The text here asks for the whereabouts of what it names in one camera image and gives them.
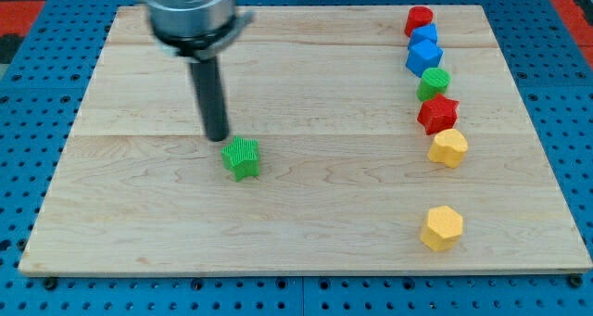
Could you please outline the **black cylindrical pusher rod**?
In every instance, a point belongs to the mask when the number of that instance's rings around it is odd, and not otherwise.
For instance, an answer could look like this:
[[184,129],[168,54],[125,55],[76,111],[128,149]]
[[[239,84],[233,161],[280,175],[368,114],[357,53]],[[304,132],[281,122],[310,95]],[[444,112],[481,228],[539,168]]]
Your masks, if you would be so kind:
[[205,136],[212,142],[227,138],[230,128],[217,57],[189,64]]

